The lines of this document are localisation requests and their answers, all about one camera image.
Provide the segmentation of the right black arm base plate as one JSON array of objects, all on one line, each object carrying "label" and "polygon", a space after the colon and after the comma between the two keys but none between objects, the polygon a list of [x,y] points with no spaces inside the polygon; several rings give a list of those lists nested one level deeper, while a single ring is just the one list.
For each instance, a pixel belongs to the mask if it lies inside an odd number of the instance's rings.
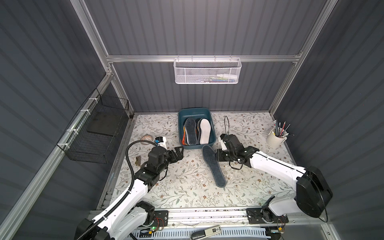
[{"label": "right black arm base plate", "polygon": [[287,215],[276,216],[268,209],[247,208],[247,218],[250,224],[287,224]]}]

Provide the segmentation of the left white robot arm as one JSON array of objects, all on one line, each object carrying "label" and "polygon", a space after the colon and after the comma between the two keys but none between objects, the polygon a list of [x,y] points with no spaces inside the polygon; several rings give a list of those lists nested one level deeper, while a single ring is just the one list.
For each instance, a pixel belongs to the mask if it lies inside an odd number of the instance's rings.
[{"label": "left white robot arm", "polygon": [[167,150],[154,146],[148,154],[148,161],[136,173],[128,162],[133,178],[130,186],[92,220],[84,219],[77,226],[75,240],[123,240],[136,228],[149,226],[155,216],[155,207],[142,198],[161,180],[169,164],[184,158],[184,148]]}]

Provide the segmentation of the yellow fleece insole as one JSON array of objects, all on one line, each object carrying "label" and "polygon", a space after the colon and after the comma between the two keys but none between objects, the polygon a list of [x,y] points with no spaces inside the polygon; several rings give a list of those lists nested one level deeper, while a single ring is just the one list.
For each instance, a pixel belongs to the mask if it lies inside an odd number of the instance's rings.
[{"label": "yellow fleece insole", "polygon": [[186,144],[186,131],[185,131],[185,127],[183,127],[182,144],[183,144],[184,146],[188,145],[188,144]]}]

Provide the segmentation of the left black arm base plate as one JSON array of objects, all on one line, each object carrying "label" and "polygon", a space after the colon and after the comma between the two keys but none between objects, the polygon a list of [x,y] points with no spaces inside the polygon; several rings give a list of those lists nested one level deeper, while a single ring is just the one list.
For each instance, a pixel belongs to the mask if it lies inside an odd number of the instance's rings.
[{"label": "left black arm base plate", "polygon": [[169,220],[169,211],[167,210],[155,210],[152,217],[149,218],[148,223],[138,226],[139,228],[149,228],[149,227],[167,227]]}]

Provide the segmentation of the dark grey fleece insole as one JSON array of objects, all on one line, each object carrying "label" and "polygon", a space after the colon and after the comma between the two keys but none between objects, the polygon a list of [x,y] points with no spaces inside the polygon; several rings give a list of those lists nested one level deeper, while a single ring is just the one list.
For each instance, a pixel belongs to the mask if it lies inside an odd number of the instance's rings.
[{"label": "dark grey fleece insole", "polygon": [[197,127],[196,121],[194,118],[187,118],[184,123],[185,131],[186,131],[186,144],[188,146],[193,146],[198,144],[197,138]]},{"label": "dark grey fleece insole", "polygon": [[198,138],[198,144],[200,144],[201,140],[201,121],[202,119],[199,119],[197,122],[197,138]]},{"label": "dark grey fleece insole", "polygon": [[206,164],[208,165],[211,173],[213,175],[214,181],[219,188],[224,188],[227,184],[227,181],[224,177],[222,169],[219,165],[218,160],[215,157],[215,151],[209,145],[204,145],[202,147],[203,158]]}]

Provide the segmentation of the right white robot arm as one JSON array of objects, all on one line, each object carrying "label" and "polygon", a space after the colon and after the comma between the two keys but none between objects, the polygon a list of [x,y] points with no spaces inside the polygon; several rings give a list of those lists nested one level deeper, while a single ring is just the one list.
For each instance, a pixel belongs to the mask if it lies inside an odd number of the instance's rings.
[{"label": "right white robot arm", "polygon": [[217,162],[239,163],[248,168],[264,171],[292,187],[293,193],[282,197],[271,196],[261,207],[259,216],[266,223],[295,213],[319,218],[333,192],[321,171],[316,167],[300,167],[273,158],[259,149],[244,147],[235,135],[221,134],[221,148],[215,157]]}]

